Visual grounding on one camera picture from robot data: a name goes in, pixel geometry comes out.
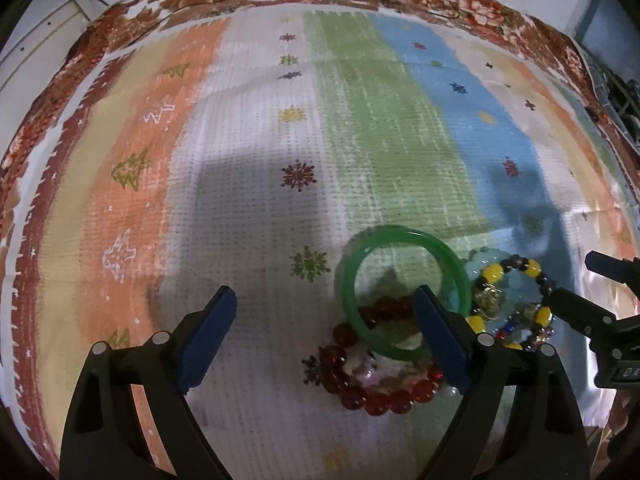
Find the green stripe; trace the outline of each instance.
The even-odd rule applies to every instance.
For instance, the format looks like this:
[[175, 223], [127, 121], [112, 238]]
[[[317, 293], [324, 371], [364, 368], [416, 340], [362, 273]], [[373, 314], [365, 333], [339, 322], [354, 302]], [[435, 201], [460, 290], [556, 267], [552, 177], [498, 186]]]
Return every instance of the green stripe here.
[[[337, 170], [350, 235], [400, 224], [436, 235], [463, 258], [490, 245], [466, 168], [431, 103], [366, 15], [309, 12], [305, 35], [318, 74], [326, 138]], [[421, 248], [377, 251], [366, 259], [356, 290], [363, 301], [438, 285], [439, 273]], [[413, 447], [420, 471], [457, 407], [437, 398], [393, 419], [385, 438]]]

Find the gold charm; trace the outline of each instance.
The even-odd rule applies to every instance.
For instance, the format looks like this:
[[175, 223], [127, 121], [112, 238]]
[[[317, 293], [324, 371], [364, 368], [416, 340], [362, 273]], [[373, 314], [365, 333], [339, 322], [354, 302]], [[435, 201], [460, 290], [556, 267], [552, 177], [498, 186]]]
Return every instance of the gold charm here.
[[474, 288], [474, 301], [480, 308], [480, 316], [484, 320], [493, 321], [498, 319], [502, 303], [502, 291], [498, 287], [487, 284], [484, 286], [484, 290]]

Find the bracelet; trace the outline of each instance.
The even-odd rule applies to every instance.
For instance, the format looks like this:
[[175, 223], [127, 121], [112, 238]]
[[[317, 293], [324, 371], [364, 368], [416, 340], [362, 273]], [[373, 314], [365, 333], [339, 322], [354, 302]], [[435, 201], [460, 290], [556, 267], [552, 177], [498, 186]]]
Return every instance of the bracelet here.
[[485, 267], [474, 282], [474, 306], [472, 307], [472, 315], [467, 318], [467, 322], [476, 333], [484, 332], [484, 320], [495, 319], [494, 316], [499, 310], [499, 298], [502, 291], [495, 286], [495, 283], [512, 270], [520, 270], [527, 276], [534, 278], [540, 286], [543, 300], [537, 304], [527, 303], [524, 311], [511, 315], [507, 323], [498, 330], [495, 339], [503, 342], [518, 328], [529, 324], [531, 335], [524, 341], [503, 344], [509, 348], [532, 351], [546, 342], [554, 332], [552, 327], [554, 316], [551, 309], [544, 303], [545, 298], [551, 295], [556, 288], [555, 282], [542, 272], [542, 268], [536, 260], [512, 254], [500, 263]]
[[[373, 328], [379, 321], [407, 319], [413, 315], [412, 298], [405, 296], [399, 300], [394, 298], [380, 298], [374, 306], [363, 306], [359, 313], [367, 325]], [[340, 403], [347, 410], [364, 411], [372, 416], [379, 416], [391, 410], [402, 415], [407, 413], [414, 402], [430, 402], [440, 388], [448, 388], [451, 393], [455, 389], [444, 383], [442, 372], [438, 365], [430, 360], [424, 365], [414, 363], [414, 369], [405, 373], [402, 378], [385, 377], [377, 384], [364, 385], [359, 378], [348, 374], [344, 370], [347, 363], [346, 350], [358, 342], [358, 335], [348, 323], [340, 323], [333, 330], [334, 344], [319, 347], [317, 356], [302, 359], [305, 366], [305, 384], [322, 384], [330, 394], [338, 395]], [[367, 350], [370, 366], [373, 370], [378, 367], [375, 356]], [[401, 382], [401, 387], [390, 386], [392, 382]]]
[[[412, 350], [392, 345], [379, 334], [372, 332], [360, 316], [356, 302], [354, 284], [363, 260], [376, 248], [398, 243], [420, 245], [436, 258], [442, 270], [440, 296], [452, 296], [449, 309], [462, 316], [468, 316], [471, 308], [471, 290], [462, 262], [447, 245], [421, 231], [398, 226], [382, 226], [376, 229], [345, 256], [343, 271], [336, 275], [337, 285], [342, 291], [342, 307], [350, 327], [371, 350], [389, 359], [418, 362], [430, 356], [425, 345]], [[451, 295], [449, 292], [452, 290], [455, 290], [456, 294]]]

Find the yellow bead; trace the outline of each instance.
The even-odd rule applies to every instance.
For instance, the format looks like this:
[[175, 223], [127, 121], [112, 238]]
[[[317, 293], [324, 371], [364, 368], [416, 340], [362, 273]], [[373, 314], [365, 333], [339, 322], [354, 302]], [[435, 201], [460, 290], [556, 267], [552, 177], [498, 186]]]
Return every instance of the yellow bead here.
[[551, 319], [554, 315], [551, 313], [551, 309], [548, 306], [541, 306], [536, 314], [536, 323], [542, 326], [549, 326]]
[[536, 260], [529, 260], [529, 267], [527, 267], [527, 270], [525, 270], [524, 273], [532, 278], [537, 278], [540, 274], [540, 270], [540, 264]]
[[482, 275], [489, 283], [497, 283], [504, 276], [501, 264], [491, 264], [482, 270]]
[[466, 318], [466, 322], [475, 333], [484, 332], [484, 320], [480, 316], [469, 316]]

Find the beaded bracelet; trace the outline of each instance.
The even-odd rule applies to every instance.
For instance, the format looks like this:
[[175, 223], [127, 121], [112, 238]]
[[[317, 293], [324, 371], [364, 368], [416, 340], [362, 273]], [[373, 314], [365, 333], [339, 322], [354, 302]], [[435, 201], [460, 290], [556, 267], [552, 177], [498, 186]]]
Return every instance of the beaded bracelet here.
[[495, 338], [499, 341], [504, 341], [509, 334], [515, 332], [515, 330], [523, 324], [523, 318], [533, 320], [533, 325], [530, 327], [531, 336], [521, 343], [513, 342], [505, 346], [519, 350], [535, 350], [553, 334], [554, 329], [551, 326], [553, 315], [551, 309], [545, 306], [544, 303], [545, 298], [549, 297], [556, 287], [556, 284], [542, 272], [540, 264], [536, 260], [529, 260], [519, 254], [512, 254], [500, 263], [485, 267], [474, 282], [478, 293], [474, 295], [472, 315], [467, 318], [467, 321], [475, 332], [484, 332], [483, 315], [487, 319], [495, 319], [491, 317], [491, 312], [494, 311], [495, 308], [491, 308], [490, 313], [487, 315], [482, 311], [482, 303], [484, 302], [485, 305], [490, 304], [492, 307], [495, 307], [498, 301], [497, 298], [500, 295], [500, 290], [495, 287], [494, 284], [499, 282], [505, 274], [512, 270], [520, 270], [527, 276], [534, 278], [540, 286], [540, 294], [542, 294], [543, 301], [542, 304], [534, 305], [532, 312], [529, 312], [528, 315], [516, 313], [516, 315], [510, 316], [507, 323], [498, 330]]
[[[358, 312], [373, 329], [380, 321], [407, 319], [413, 316], [413, 299], [409, 296], [395, 300], [385, 296], [374, 306], [362, 306]], [[424, 368], [414, 364], [414, 374], [404, 378], [405, 388], [392, 391], [380, 391], [376, 386], [363, 387], [360, 380], [344, 371], [347, 362], [346, 349], [353, 347], [359, 340], [351, 326], [344, 322], [334, 327], [334, 343], [318, 349], [318, 356], [309, 356], [302, 360], [305, 365], [305, 384], [322, 384], [330, 394], [339, 395], [340, 403], [347, 410], [364, 411], [379, 416], [391, 410], [402, 415], [407, 413], [414, 402], [430, 402], [443, 383], [444, 378], [437, 364], [432, 360]]]

